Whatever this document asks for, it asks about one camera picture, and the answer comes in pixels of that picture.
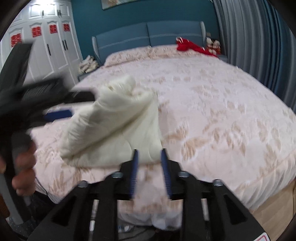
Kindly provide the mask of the person left hand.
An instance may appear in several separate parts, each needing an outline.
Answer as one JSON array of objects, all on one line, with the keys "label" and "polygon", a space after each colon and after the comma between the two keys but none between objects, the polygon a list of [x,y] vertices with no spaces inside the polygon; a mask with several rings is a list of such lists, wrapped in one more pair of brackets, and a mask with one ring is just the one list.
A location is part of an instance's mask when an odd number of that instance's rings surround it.
[{"label": "person left hand", "polygon": [[16,158],[16,167],[19,173],[12,179],[12,187],[18,196],[30,196],[36,190],[36,145],[31,141],[30,148],[26,152],[20,153]]}]

